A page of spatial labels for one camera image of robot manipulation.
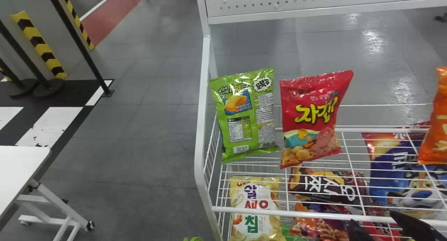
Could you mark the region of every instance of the shiny floor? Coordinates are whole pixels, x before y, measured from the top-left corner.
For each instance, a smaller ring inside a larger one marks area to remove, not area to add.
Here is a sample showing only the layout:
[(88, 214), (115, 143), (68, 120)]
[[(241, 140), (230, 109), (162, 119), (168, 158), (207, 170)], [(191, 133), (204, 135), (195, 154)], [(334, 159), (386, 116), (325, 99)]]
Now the shiny floor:
[[(447, 65), (447, 24), (433, 17), (445, 11), (214, 25), (219, 75), (274, 67), (279, 104), (279, 79), (352, 69), (344, 104), (431, 102), (434, 70)], [(193, 177), (201, 41), (195, 0), (143, 0), (91, 53), (104, 78), (116, 79), (115, 94), (99, 101), (42, 179), (96, 222), (76, 240), (214, 240)], [(85, 62), (69, 76), (92, 78)], [(338, 123), (416, 123), (430, 111), (353, 107)], [(21, 226), (21, 212), (0, 240), (56, 234), (56, 227)]]

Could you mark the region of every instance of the orange snack bag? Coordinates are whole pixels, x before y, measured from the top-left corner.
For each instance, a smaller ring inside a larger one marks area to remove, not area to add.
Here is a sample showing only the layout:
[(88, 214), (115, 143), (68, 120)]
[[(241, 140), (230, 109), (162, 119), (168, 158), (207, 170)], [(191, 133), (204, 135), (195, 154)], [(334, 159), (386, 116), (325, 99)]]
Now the orange snack bag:
[(431, 127), (420, 146), (419, 164), (447, 163), (447, 67), (438, 67), (438, 91), (433, 99)]

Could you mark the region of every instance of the metal display shelf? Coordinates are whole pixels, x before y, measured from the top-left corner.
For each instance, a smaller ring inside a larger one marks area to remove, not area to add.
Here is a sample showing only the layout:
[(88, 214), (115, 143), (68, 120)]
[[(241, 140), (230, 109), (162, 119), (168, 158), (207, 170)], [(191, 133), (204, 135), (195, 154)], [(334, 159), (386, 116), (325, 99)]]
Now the metal display shelf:
[[(408, 238), (404, 236), (393, 236), (392, 230), (399, 230), (398, 227), (390, 225), (395, 223), (391, 217), (368, 216), (367, 211), (372, 207), (369, 204), (347, 205), (333, 203), (332, 205), (342, 205), (351, 209), (353, 214), (333, 214), (333, 213), (312, 213), (294, 211), (298, 202), (294, 195), (286, 191), (286, 186), (290, 177), (290, 168), (279, 169), (281, 153), (273, 153), (262, 156), (249, 156), (240, 161), (221, 164), (221, 134), (217, 123), (215, 112), (207, 112), (209, 108), (208, 83), (210, 78), (217, 77), (216, 60), (214, 48), (210, 34), (210, 25), (216, 23), (232, 23), (254, 20), (270, 20), (292, 17), (348, 14), (354, 12), (374, 12), (380, 10), (401, 10), (412, 8), (447, 6), (447, 0), (197, 0), (200, 13), (201, 25), (203, 29), (203, 51), (201, 60), (201, 77), (199, 86), (198, 101), (198, 122), (195, 145), (195, 180), (203, 201), (204, 208), (215, 240), (228, 240), (231, 233), (231, 214), (271, 214), (281, 216), (285, 225), (292, 224), (293, 217), (311, 217), (322, 219), (350, 220), (360, 222), (373, 222), (374, 228), (383, 229), (386, 235), (377, 235), (380, 238)], [(431, 104), (376, 104), (376, 105), (345, 105), (351, 107), (388, 107), (398, 105), (431, 105)], [(214, 116), (211, 125), (207, 118)], [(281, 124), (276, 126), (278, 131), (278, 142), (283, 141)], [(412, 133), (425, 133), (428, 128), (415, 128), (407, 125), (344, 125), (336, 128), (343, 154), (324, 157), (319, 160), (304, 162), (303, 166), (314, 170), (346, 170), (360, 171), (364, 174), (367, 185), (374, 177), (371, 177), (371, 161), (367, 146), (362, 138), (361, 132), (380, 132), (404, 134), (409, 138), (411, 149), (418, 153), (418, 148), (411, 139)], [(445, 182), (436, 179), (437, 171), (429, 171), (424, 168), (426, 177), (415, 179), (415, 181), (429, 182), (431, 185)], [(262, 209), (236, 209), (229, 204), (228, 179), (231, 176), (251, 176), (251, 177), (282, 177), (281, 187), (278, 191), (278, 199), (281, 210)], [(435, 207), (430, 211), (436, 214), (436, 218), (427, 218), (423, 221), (436, 227), (439, 231), (447, 234), (447, 190), (432, 186), (428, 188), (432, 192), (432, 202)], [(364, 200), (369, 200), (374, 196), (369, 194), (359, 195)], [(406, 207), (394, 207), (396, 209), (406, 209)], [(428, 211), (426, 208), (408, 207)]]

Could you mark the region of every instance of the pole base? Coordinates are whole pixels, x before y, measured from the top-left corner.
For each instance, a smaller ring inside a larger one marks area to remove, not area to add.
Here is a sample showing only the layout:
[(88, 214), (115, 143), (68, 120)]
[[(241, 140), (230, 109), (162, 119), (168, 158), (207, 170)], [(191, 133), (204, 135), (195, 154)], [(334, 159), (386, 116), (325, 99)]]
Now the pole base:
[(110, 90), (109, 89), (109, 91), (110, 91), (110, 93), (109, 94), (106, 94), (106, 93), (102, 93), (102, 95), (101, 95), (101, 97), (111, 97), (112, 96), (112, 94), (115, 92), (115, 90)]
[(39, 85), (34, 92), (32, 92), (32, 95), (45, 98), (59, 93), (64, 87), (64, 80), (61, 79), (52, 79), (48, 80), (48, 82), (51, 85), (50, 88), (45, 88), (43, 85)]
[(12, 81), (7, 81), (2, 88), (5, 88), (8, 95), (13, 99), (21, 98), (27, 94), (30, 94), (39, 85), (39, 82), (35, 79), (21, 80), (23, 87), (19, 88)]

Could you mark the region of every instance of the black metal pole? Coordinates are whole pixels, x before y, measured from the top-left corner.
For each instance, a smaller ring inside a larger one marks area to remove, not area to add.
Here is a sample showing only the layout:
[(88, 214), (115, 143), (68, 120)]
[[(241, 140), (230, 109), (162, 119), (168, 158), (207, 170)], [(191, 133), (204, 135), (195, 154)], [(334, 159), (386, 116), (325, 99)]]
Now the black metal pole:
[(0, 68), (3, 70), (3, 74), (10, 78), (14, 84), (16, 84), (19, 88), (24, 87), (24, 84), (19, 80), (16, 74), (11, 71), (8, 65), (0, 58)]
[(3, 22), (0, 20), (0, 34), (5, 37), (5, 39), (8, 41), (8, 43), (11, 45), (11, 47), (16, 51), (16, 53), (19, 55), (19, 57), (25, 62), (25, 64), (28, 66), (28, 68), (32, 71), (32, 73), (35, 75), (35, 77), (39, 80), (40, 84), (43, 85), (45, 88), (51, 88), (50, 83), (45, 79), (43, 74), (40, 72), (40, 70), (37, 68), (37, 66), (32, 62), (32, 60), (29, 58), (27, 53), (20, 47), (19, 43), (14, 39), (12, 34), (8, 31), (6, 26), (3, 24)]
[(70, 19), (66, 15), (64, 8), (60, 4), (59, 0), (51, 0), (51, 3), (53, 3), (54, 8), (56, 9), (57, 13), (59, 14), (60, 18), (65, 24), (65, 27), (70, 32), (70, 35), (72, 36), (73, 40), (76, 42), (76, 45), (78, 46), (79, 50), (82, 53), (82, 56), (84, 57), (85, 61), (87, 61), (88, 66), (90, 67), (91, 71), (95, 75), (96, 79), (99, 82), (99, 85), (101, 85), (102, 90), (104, 90), (104, 96), (111, 96), (112, 93), (109, 90), (109, 87), (104, 82), (104, 79), (102, 78), (101, 74), (98, 71), (98, 68), (96, 68), (95, 63), (91, 59), (90, 54), (88, 53), (88, 50), (83, 45), (82, 40), (78, 36), (75, 28), (73, 27)]

